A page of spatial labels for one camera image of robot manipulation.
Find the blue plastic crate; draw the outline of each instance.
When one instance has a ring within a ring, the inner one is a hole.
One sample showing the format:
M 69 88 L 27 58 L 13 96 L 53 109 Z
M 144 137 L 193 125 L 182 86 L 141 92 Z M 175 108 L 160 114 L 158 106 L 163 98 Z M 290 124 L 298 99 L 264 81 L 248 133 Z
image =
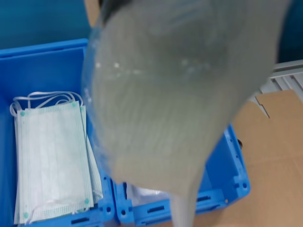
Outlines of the blue plastic crate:
M 116 211 L 123 226 L 149 226 L 171 220 L 169 200 L 132 206 L 126 183 L 113 183 Z M 205 165 L 196 214 L 225 208 L 248 195 L 250 183 L 236 135 L 229 126 Z
M 80 93 L 81 70 L 87 40 L 74 40 L 0 51 L 0 226 L 13 226 L 17 161 L 13 117 L 9 105 L 15 96 L 34 91 Z M 87 133 L 92 124 L 87 119 Z M 39 221 L 35 227 L 117 226 L 111 179 L 101 170 L 104 198 L 90 211 Z

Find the surgical face mask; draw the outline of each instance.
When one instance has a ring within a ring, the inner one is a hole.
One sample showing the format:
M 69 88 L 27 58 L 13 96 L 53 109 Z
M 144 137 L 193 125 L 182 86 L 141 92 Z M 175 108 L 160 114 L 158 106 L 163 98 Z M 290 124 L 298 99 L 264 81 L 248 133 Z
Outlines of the surgical face mask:
M 57 217 L 93 206 L 78 102 L 18 111 L 20 223 Z
M 81 109 L 84 133 L 86 135 L 86 107 L 81 106 L 80 109 Z M 94 203 L 98 203 L 98 200 L 103 198 L 101 177 L 100 177 L 100 173 L 98 171 L 98 167 L 97 167 L 97 163 L 96 163 L 96 160 L 94 157 L 93 150 L 91 148 L 89 137 L 87 135 L 86 135 L 86 142 L 87 142 L 87 152 L 88 152 L 88 159 L 89 159 L 89 173 L 90 173 L 90 179 L 91 179 L 91 188 L 93 191 L 93 199 L 94 199 Z

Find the cardboard box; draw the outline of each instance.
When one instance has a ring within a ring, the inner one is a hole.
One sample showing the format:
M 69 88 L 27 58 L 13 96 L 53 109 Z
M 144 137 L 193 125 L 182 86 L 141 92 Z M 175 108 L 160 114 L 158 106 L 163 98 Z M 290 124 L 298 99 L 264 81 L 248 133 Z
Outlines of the cardboard box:
M 89 19 L 89 25 L 93 27 L 99 17 L 100 4 L 99 0 L 84 0 L 86 14 Z
M 196 216 L 195 227 L 301 226 L 303 104 L 293 90 L 256 96 L 233 121 L 251 192 L 224 210 Z M 155 225 L 170 227 L 171 223 Z

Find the plastic bag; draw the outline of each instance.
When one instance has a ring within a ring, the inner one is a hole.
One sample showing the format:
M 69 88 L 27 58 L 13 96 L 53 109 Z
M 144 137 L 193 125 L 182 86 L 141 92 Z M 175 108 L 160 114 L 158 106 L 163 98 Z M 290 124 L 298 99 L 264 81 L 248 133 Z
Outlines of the plastic bag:
M 139 188 L 129 183 L 126 186 L 126 195 L 127 199 L 132 201 L 134 207 L 169 199 L 167 192 Z
M 205 161 L 272 70 L 287 3 L 133 0 L 94 28 L 82 83 L 96 159 L 116 182 L 171 193 L 177 227 L 193 224 Z

